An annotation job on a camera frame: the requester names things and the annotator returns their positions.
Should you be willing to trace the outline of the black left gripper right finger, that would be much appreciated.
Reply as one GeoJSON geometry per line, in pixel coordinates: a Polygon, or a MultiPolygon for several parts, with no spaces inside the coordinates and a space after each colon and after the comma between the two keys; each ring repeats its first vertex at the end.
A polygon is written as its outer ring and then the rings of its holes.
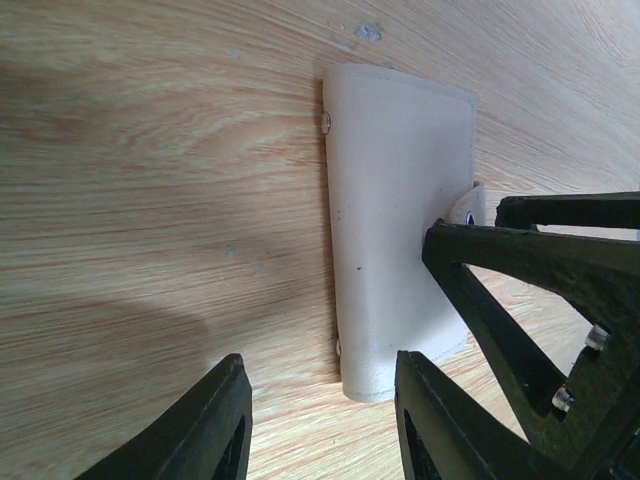
{"type": "Polygon", "coordinates": [[[401,351],[396,415],[408,479],[591,479],[600,464],[600,372],[581,357],[570,375],[540,350],[488,350],[518,436],[423,354],[401,351]]]}

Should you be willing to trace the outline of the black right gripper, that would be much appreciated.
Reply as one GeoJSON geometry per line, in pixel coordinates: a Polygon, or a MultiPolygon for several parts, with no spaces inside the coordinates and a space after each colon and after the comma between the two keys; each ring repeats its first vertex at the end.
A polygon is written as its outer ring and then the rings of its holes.
{"type": "Polygon", "coordinates": [[[519,350],[519,422],[530,444],[577,479],[637,479],[638,243],[438,222],[422,258],[484,355],[519,350]],[[473,267],[549,291],[592,325],[569,375],[473,267]]]}

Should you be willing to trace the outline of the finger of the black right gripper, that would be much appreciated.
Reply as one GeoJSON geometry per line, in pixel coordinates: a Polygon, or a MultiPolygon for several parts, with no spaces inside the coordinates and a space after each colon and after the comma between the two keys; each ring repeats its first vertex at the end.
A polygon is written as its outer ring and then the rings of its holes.
{"type": "Polygon", "coordinates": [[[532,230],[538,225],[638,230],[638,192],[510,196],[496,209],[495,226],[532,230]]]}

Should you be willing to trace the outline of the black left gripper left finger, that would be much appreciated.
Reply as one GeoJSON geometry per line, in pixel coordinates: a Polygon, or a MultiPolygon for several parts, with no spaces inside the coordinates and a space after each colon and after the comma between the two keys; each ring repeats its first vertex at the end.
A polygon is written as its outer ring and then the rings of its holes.
{"type": "Polygon", "coordinates": [[[239,354],[224,357],[159,418],[80,479],[245,479],[252,388],[239,354]]]}

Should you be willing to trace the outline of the beige card holder wallet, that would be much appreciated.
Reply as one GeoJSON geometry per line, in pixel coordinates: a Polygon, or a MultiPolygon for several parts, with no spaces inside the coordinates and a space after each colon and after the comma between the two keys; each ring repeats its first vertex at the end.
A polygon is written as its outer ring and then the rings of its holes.
{"type": "Polygon", "coordinates": [[[467,340],[422,248],[439,219],[485,221],[475,101],[393,69],[342,64],[324,73],[321,125],[343,391],[384,402],[398,351],[440,363],[467,340]]]}

